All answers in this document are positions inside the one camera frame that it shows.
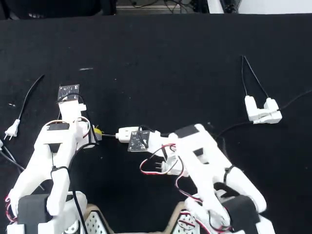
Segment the power plug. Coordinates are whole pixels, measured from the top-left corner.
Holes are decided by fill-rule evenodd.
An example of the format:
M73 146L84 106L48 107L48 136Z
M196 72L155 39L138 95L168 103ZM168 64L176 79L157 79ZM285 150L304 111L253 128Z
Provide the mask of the power plug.
M119 128L118 133L116 133L116 139L118 139L121 143L129 143L131 138L131 132L137 132L137 127L125 127Z
M20 124L20 119L16 119L14 123L4 132L5 133L4 140L6 139L7 136L10 137L9 140L11 140L12 137L17 137L19 124Z

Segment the perforated metal plate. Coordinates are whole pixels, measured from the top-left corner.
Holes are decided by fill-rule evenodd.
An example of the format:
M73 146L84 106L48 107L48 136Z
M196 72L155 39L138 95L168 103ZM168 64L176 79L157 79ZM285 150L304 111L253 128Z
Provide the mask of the perforated metal plate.
M102 222L99 214L95 211L90 212L85 221L88 234L108 234L105 224Z
M181 214L175 224L172 234L200 234L200 227L191 215Z

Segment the black cable tie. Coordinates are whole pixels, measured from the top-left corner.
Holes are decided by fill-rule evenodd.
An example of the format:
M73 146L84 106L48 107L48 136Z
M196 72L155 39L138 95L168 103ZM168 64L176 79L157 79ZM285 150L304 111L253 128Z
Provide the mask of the black cable tie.
M223 177L223 183L226 184L226 178L228 177L228 174L231 172L231 170L233 169L233 167L235 167L234 165L232 165L231 167L227 167L225 168L225 173L224 173L224 177Z

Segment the black cable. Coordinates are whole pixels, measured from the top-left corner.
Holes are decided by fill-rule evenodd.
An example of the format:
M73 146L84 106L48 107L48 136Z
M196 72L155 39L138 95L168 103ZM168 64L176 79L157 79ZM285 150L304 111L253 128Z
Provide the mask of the black cable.
M113 135L113 134L102 134L102 137L114 137L114 138L116 138L116 135Z
M252 67L250 66L250 63L249 63L248 59L246 58L246 56L243 56L243 58L246 60L246 62L247 62L247 64L248 64L248 67L249 67L249 69L251 70L251 72L253 73L253 76L254 76L254 78L256 79L257 83L259 84L259 86L260 86L262 92L263 92L263 93L265 94L265 96L267 96L267 98L268 98L268 97L269 97L268 93L264 90L263 86L261 85L261 83L260 83L258 77L256 76L256 74L254 73Z
M166 5L166 7L168 8L168 10L173 14L174 11L170 9L170 7L168 6L167 0L164 0L164 4Z
M253 122L251 122L251 121L246 121L246 122L234 124L234 125L226 128L226 129L222 130L214 139L217 140L220 136L222 136L223 134L225 134L229 130L232 130L232 129L237 128L239 126L252 125L252 124L253 124Z
M25 171L25 168L23 168L21 165L19 165L19 164L16 162L14 156L11 154L11 152L9 151L9 149L8 149L6 146L4 146L4 145L3 145L3 148L4 148L4 150L9 154L9 156L10 156L11 158L9 158L8 156L6 156L6 155L4 154L4 152L2 152L2 151L0 151L0 152L1 152L0 154L1 154L5 159L7 159L9 162L11 162L11 163L13 163L15 166L17 166L17 168L20 170L20 171L19 171L19 174L21 173L21 171ZM44 188L42 185L39 185L39 187L40 187L43 191L45 191L45 188Z
M89 146L89 145L98 145L98 144L97 144L97 143L92 143L92 142L90 142L90 143L84 144L84 145L81 146L78 150L76 150L76 152L74 153L74 155L73 155L73 157L72 157L71 162L69 163L69 166L68 166L69 169L72 167L73 160L74 160L74 158L76 157L76 155L77 155L81 150L83 150L85 147L87 147L87 146Z
M18 168L20 168L22 171L24 171L25 169L20 166L17 162L13 161L12 159L10 159L7 155L5 155L4 152L0 151L0 154L6 159L8 160L9 162L11 162L12 164L14 164L15 166L17 166Z
M78 97L80 97L81 101L82 101L83 103L85 103L84 100L83 100L82 95L79 94L79 93L70 93L70 94L66 94L66 95L64 95L64 96L62 96L62 97L60 97L60 98L58 99L58 103L59 103L59 102L62 102L64 98L66 98L66 97L68 97L68 96L71 96L71 95L77 95ZM92 134L93 134L93 137L94 137L94 141L98 144L98 139L97 139L97 136L96 136L96 134L95 134L95 132L94 132L93 124L91 123L88 109L86 110L86 115L87 115L87 119L90 121L90 125L91 125Z
M71 181L71 180L70 180L70 175L69 175L69 174L70 174L70 173L69 173L69 169L68 169L67 167L64 167L64 166L58 167L58 168L54 167L54 168L52 169L52 171L51 171L51 179L52 179L52 172L55 172L55 171L60 170L60 169L65 169L65 170L67 170L68 177L69 177L69 181ZM81 222L82 222L82 226L83 226L83 229L84 229L84 233L85 233L85 234L88 234L87 227L86 227L86 224L85 224L84 219L83 219L83 214L82 214L82 211L81 211L81 208L80 208L78 199L77 199L76 190L74 189L74 186L73 186L73 183L72 183L72 182L70 183L70 187L72 188L74 202L75 202L75 205L76 205L77 210L78 210L79 217L80 217Z
M45 75L41 75L41 76L33 83L33 85L30 87L30 89L28 90L28 92L27 92L27 94L26 94L26 96L25 96L25 98L24 98L24 103L23 103L23 105L22 105L22 107L21 107L21 110L20 110L18 119L21 118L21 115L22 115L23 112L24 112L24 109L25 109L25 106L26 106L26 104L27 104L28 97L29 97L31 91L33 90L33 88L35 87L35 85L36 85L42 78L44 78L44 76L45 76Z
M147 149L148 148L148 143L144 142L144 140L142 139L142 136L141 136L141 131L143 131L143 128L144 129L147 129L151 132L154 132L155 130L152 130L151 128L149 128L148 126L146 125L140 125L137 129L137 136L138 136L138 139L140 140L140 142L144 145L144 147Z
M3 149L8 153L8 155L10 156L10 158L11 158L13 161L16 162L16 159L14 158L14 156L11 154L11 152L9 151L9 149L8 149L5 145L3 145ZM17 170L18 170L18 173L21 174L21 172L24 171L25 169L22 170L21 168L17 167Z
M245 93L246 93L246 96L247 96L248 94L247 94L247 88L246 88L245 78L244 78L244 57L243 57L243 56L242 56L242 67L241 67L241 73L242 73L242 82L243 82L243 86L244 86Z
M312 92L312 89L305 91L304 93L299 94L298 96L294 97L292 100L290 100L287 104L285 104L284 106L282 106L281 108L279 108L277 111L281 111L286 109L288 106L290 106L293 102L295 102L296 100L298 100L299 98L309 94Z
M146 7L146 6L151 6L151 5L154 5L155 3L157 3L159 0L155 0L153 2L150 2L148 4L145 4L145 5L141 5L141 6L136 6L136 4L132 1L132 0L129 0L129 2L131 3L131 5L134 7L134 8L142 8L142 7Z

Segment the black cloth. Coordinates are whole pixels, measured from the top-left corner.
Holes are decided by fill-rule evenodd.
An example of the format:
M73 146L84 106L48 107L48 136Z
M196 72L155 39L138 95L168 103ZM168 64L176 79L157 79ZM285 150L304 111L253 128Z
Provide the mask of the black cloth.
M170 132L196 123L217 134L247 120L240 55L280 106L312 88L311 20L312 15L185 15L0 22L0 133L16 119L34 80L46 74L18 137L6 141L23 165L42 125L58 117L60 84L80 84L92 122L108 134L124 126L148 124ZM260 107L265 97L245 69L247 88ZM242 126L224 135L228 157L264 195L263 215L277 234L311 227L311 101L312 95L289 106L279 124ZM164 230L185 198L174 176L139 172L146 156L104 139L73 163L75 187L117 233ZM0 158L1 197L17 176ZM189 185L183 189L194 192ZM6 224L3 214L3 230Z

